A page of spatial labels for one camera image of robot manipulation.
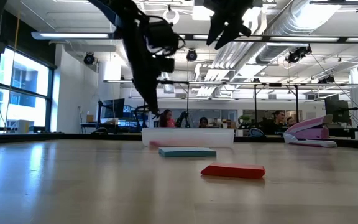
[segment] white plastic bin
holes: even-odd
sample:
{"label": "white plastic bin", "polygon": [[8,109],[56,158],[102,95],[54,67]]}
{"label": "white plastic bin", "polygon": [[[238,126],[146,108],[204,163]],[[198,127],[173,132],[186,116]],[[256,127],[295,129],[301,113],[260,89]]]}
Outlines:
{"label": "white plastic bin", "polygon": [[145,146],[233,147],[234,130],[224,128],[144,128]]}

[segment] pink stapler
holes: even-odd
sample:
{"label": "pink stapler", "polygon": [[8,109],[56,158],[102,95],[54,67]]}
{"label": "pink stapler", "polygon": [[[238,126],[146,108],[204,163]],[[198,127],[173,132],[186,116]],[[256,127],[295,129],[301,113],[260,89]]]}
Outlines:
{"label": "pink stapler", "polygon": [[309,139],[328,139],[329,131],[325,124],[331,123],[332,115],[310,119],[294,124],[284,132],[285,144],[297,144],[301,146],[336,147],[334,141],[321,141]]}

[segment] light blue block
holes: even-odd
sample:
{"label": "light blue block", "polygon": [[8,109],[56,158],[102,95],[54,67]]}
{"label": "light blue block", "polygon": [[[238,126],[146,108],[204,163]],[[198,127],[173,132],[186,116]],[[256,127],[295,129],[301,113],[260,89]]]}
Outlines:
{"label": "light blue block", "polygon": [[160,147],[158,153],[163,157],[216,156],[216,151],[206,147]]}

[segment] red block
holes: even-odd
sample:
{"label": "red block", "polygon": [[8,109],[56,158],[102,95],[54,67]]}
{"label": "red block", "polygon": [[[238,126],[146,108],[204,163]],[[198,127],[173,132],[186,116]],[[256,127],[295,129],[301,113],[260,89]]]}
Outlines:
{"label": "red block", "polygon": [[259,165],[223,164],[214,162],[201,171],[201,174],[220,177],[261,179],[265,175],[265,168]]}

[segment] security camera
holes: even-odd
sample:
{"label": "security camera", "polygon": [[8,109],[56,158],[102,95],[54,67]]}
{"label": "security camera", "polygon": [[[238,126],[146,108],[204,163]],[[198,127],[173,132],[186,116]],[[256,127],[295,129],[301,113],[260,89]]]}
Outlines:
{"label": "security camera", "polygon": [[98,62],[93,52],[87,52],[84,58],[85,65],[94,65]]}
{"label": "security camera", "polygon": [[188,62],[194,62],[197,60],[197,53],[195,49],[190,49],[187,53],[186,59]]}

